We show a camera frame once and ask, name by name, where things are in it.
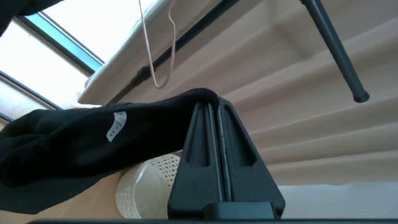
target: black cloth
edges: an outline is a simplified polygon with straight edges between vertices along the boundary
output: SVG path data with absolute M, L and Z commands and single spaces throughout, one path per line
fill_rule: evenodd
M 61 0 L 0 0 L 0 37 L 14 16 L 28 16 Z
M 183 148 L 197 102 L 219 105 L 216 93 L 193 89 L 156 103 L 93 109 L 35 110 L 0 132 L 0 210 L 34 214 L 97 181 Z M 126 123 L 106 137 L 115 114 Z

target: wooden floor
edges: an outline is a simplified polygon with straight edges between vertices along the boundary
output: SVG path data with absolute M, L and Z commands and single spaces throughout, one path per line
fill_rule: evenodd
M 100 180 L 76 197 L 36 215 L 0 211 L 0 223 L 25 224 L 39 218 L 123 218 L 115 204 L 121 172 Z

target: clothing tag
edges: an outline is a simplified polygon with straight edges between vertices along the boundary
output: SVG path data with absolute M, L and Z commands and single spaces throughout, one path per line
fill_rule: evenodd
M 114 121 L 111 126 L 111 129 L 106 133 L 106 137 L 108 138 L 109 142 L 111 142 L 116 135 L 122 130 L 124 124 L 126 123 L 127 120 L 127 114 L 125 111 L 122 112 L 115 112 L 113 113 L 114 115 Z

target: perforated basket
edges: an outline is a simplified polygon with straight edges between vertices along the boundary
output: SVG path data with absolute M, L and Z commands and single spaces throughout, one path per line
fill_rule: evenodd
M 150 159 L 127 171 L 116 189 L 116 206 L 124 218 L 167 218 L 167 201 L 180 158 Z

